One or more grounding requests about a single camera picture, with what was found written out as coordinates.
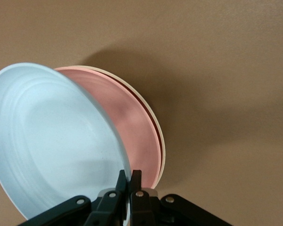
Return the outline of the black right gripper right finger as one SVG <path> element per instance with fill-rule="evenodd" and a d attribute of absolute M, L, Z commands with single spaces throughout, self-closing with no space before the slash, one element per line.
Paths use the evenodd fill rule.
<path fill-rule="evenodd" d="M 156 190 L 142 188 L 142 171 L 132 172 L 129 184 L 132 226 L 229 226 L 230 223 L 176 195 L 158 198 Z"/>

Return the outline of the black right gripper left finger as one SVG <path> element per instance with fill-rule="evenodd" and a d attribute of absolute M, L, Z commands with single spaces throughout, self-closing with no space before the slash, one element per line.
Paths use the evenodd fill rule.
<path fill-rule="evenodd" d="M 126 218 L 127 179 L 118 175 L 116 187 L 91 201 L 75 196 L 29 219 L 22 226 L 121 226 Z"/>

